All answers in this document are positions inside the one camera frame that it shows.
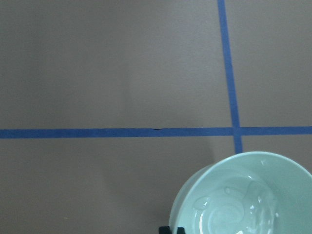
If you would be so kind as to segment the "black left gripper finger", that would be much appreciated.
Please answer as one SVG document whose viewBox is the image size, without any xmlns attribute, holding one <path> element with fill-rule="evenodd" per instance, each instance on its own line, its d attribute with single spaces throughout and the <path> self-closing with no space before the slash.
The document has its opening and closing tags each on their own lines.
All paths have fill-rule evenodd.
<svg viewBox="0 0 312 234">
<path fill-rule="evenodd" d="M 161 226 L 158 229 L 159 234 L 171 234 L 171 229 L 169 226 Z"/>
</svg>

